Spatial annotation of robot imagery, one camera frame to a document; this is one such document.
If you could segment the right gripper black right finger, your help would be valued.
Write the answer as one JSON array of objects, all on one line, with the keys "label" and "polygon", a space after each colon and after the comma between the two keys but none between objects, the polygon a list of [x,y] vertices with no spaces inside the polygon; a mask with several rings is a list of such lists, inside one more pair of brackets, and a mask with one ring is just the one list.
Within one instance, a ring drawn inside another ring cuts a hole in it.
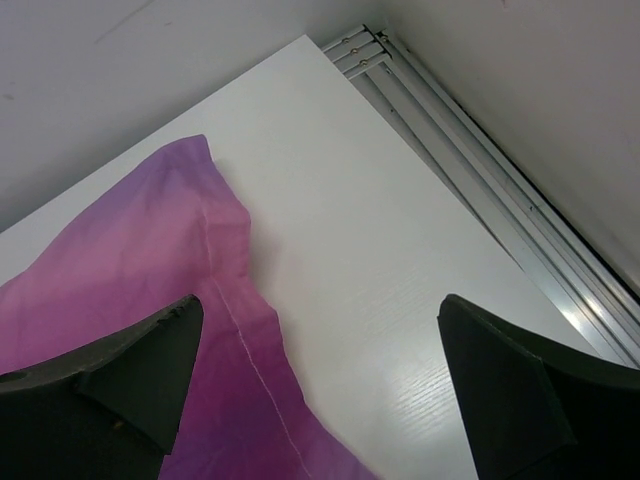
[{"label": "right gripper black right finger", "polygon": [[636,479],[639,372],[450,294],[438,327],[481,479]]}]

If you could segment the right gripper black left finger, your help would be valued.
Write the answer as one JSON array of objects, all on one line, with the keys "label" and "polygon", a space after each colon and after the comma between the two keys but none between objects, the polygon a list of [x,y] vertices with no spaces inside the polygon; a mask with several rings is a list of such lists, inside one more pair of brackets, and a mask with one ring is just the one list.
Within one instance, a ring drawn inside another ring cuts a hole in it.
[{"label": "right gripper black left finger", "polygon": [[4,479],[156,479],[179,431],[203,326],[189,295],[1,377]]}]

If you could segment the pink purple pillowcase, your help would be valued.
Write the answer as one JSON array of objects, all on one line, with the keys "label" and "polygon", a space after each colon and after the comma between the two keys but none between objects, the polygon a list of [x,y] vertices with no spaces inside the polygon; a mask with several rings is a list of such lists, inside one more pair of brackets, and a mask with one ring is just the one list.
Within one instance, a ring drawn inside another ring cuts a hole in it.
[{"label": "pink purple pillowcase", "polygon": [[278,315],[249,276],[251,220],[205,137],[174,141],[1,288],[1,377],[194,295],[203,326],[159,479],[368,479],[306,405]]}]

